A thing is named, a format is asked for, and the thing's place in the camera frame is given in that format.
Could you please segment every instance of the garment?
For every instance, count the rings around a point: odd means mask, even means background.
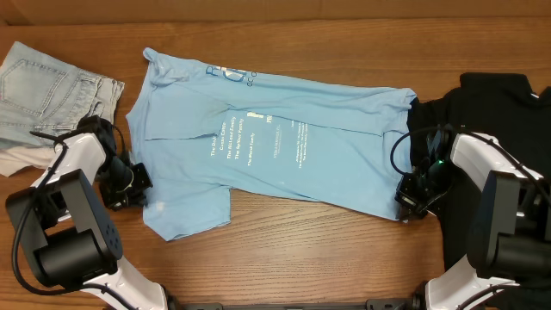
[[[0,174],[49,164],[52,141],[29,131],[57,136],[92,115],[113,122],[123,89],[122,82],[15,42],[0,66]]]
[[[410,130],[451,124],[496,137],[499,144],[528,168],[551,179],[551,88],[535,95],[528,79],[521,74],[465,73],[461,87],[442,99],[412,103],[408,118]],[[412,137],[412,164],[426,156],[425,137]],[[456,188],[440,202],[444,264],[453,266],[467,252],[467,232],[478,207],[480,192],[466,176],[456,177]],[[499,309],[546,309],[551,292],[513,290],[489,301]]]
[[[144,222],[164,239],[228,223],[231,188],[396,219],[389,153],[407,132],[411,90],[144,55],[151,62],[127,120],[133,155],[153,182]],[[395,159],[411,169],[408,139]]]

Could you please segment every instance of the folded black garment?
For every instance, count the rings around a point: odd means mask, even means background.
[[[441,99],[412,102],[409,130],[451,124],[490,134],[522,164],[551,180],[551,87],[538,96],[522,74],[464,73],[460,82],[460,87]],[[412,137],[412,165],[419,165],[425,156],[426,136]],[[468,216],[464,214],[471,214],[477,206],[454,204],[453,195],[446,198],[440,221],[447,270],[466,253]],[[463,213],[462,220],[458,212]],[[491,298],[488,305],[501,310],[549,309],[551,291],[506,291]]]

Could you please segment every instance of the light blue jeans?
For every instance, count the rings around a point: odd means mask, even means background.
[[[15,42],[0,66],[0,150],[49,146],[29,131],[60,135],[100,115],[113,122],[124,83]]]

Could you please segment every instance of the jeans pocket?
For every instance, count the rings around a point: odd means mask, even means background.
[[[40,117],[66,72],[21,59],[0,75],[0,103]]]

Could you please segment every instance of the light blue shirt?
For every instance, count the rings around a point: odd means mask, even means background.
[[[232,188],[396,219],[389,153],[407,133],[411,90],[144,55],[149,68],[127,119],[133,155],[153,182],[144,222],[164,239],[227,224]],[[405,140],[395,154],[404,170],[409,151]]]

